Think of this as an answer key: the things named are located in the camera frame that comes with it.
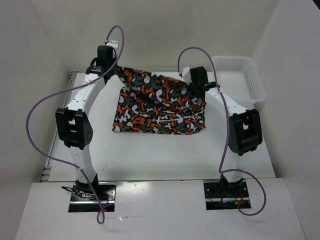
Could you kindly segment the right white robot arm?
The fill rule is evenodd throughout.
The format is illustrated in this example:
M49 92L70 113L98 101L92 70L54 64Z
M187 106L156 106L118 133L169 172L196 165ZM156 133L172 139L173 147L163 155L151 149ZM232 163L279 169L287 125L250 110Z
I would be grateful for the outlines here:
M250 152L255 151L263 141L260 114L235 102L217 84L208 79L203 66L183 68L180 76L197 96L205 97L220 114L227 118L227 148L223 151L223 163L219 166L219 191L230 197L240 188Z

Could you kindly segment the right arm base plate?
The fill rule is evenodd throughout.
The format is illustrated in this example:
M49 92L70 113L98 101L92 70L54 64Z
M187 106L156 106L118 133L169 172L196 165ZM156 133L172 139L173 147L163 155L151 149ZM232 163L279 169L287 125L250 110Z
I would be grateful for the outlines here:
M247 183L234 190L223 192L218 180L204 181L204 197L207 211L234 210L240 205L240 209L251 209L250 196Z

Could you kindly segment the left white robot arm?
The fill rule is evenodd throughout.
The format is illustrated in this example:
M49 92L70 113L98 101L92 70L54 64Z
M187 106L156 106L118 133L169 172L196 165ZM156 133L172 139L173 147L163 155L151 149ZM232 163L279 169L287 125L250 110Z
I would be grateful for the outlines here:
M100 194L98 175L94 170L89 144L93 128L89 112L101 90L112 77L116 61L116 50L110 45L100 45L95 57L85 72L83 85L64 108L55 112L58 136L68 148L76 167L73 191L94 200Z

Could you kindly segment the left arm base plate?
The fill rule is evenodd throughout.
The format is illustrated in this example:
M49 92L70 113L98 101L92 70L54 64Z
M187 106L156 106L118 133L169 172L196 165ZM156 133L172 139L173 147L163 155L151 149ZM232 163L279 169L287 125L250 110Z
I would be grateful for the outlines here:
M97 213L99 204L92 192L76 190L76 184L71 187L62 187L70 192L69 213ZM116 182L99 182L97 196L104 208L104 212L115 211Z

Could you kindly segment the camouflage orange black shorts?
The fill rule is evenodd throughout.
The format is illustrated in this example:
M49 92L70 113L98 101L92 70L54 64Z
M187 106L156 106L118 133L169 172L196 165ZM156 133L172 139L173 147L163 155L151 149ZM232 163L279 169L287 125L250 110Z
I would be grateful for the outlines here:
M120 89L112 131L192 135L205 129L204 97L187 83L148 71L118 66Z

